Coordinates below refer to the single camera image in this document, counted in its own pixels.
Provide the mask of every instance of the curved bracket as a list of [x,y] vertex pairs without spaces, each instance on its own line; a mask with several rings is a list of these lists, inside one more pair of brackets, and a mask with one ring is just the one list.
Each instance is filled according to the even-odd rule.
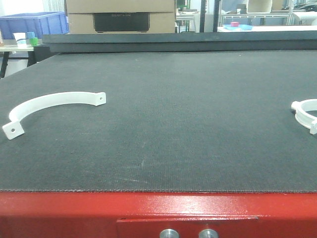
[[26,101],[16,106],[9,114],[10,123],[2,127],[7,138],[12,140],[22,134],[24,130],[20,121],[26,116],[37,112],[44,108],[64,104],[90,104],[99,106],[106,103],[106,93],[90,93],[90,92],[65,92],[55,93]]
[[317,134],[317,118],[307,113],[309,111],[317,111],[317,99],[309,99],[301,102],[295,101],[291,107],[296,112],[296,121],[310,129],[312,135]]

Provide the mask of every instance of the red table edge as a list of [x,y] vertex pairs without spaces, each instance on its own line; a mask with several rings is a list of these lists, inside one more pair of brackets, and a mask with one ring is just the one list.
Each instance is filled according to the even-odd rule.
[[0,217],[317,220],[317,193],[0,192]]

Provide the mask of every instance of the silver metal knob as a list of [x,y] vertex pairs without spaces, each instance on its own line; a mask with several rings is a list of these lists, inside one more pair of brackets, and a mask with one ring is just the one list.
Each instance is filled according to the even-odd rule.
[[179,234],[176,230],[166,229],[160,233],[159,238],[179,238]]
[[199,238],[218,238],[218,233],[214,230],[206,229],[199,233]]

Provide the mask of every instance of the white cup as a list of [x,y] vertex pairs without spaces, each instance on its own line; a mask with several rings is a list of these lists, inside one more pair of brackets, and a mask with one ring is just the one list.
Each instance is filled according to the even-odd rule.
[[24,32],[14,33],[14,38],[19,48],[26,48],[26,35]]

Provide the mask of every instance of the red panel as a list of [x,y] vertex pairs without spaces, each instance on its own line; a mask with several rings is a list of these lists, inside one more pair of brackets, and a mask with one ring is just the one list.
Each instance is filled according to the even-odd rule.
[[0,192],[1,238],[316,238],[317,193]]

